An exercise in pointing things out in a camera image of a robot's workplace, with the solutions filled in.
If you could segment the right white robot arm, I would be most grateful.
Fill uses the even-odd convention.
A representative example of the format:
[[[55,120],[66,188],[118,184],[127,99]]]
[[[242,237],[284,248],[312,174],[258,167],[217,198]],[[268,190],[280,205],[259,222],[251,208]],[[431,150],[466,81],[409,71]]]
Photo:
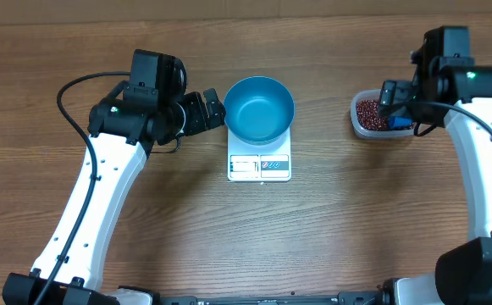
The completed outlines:
[[[445,129],[467,197],[468,241],[441,255],[434,272],[390,280],[393,304],[492,304],[492,66],[477,66],[469,30],[441,26],[412,53],[410,81],[387,80],[379,116],[391,125]]]

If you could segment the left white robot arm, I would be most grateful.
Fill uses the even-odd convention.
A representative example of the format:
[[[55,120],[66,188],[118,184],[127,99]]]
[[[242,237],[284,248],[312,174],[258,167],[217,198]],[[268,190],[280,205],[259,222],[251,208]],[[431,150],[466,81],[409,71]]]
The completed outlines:
[[[103,270],[113,231],[130,188],[154,145],[179,141],[224,124],[213,88],[188,92],[180,59],[135,50],[130,71],[97,103],[82,130],[86,154],[64,213],[28,275],[12,273],[7,304],[158,304],[152,291],[121,286],[103,293]]]

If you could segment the blue plastic measuring scoop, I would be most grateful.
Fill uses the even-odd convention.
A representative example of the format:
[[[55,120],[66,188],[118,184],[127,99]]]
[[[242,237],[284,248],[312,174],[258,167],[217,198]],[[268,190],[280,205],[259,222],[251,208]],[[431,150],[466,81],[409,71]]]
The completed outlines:
[[[390,130],[409,130],[414,126],[414,122],[411,119],[390,116],[388,119],[388,127]]]

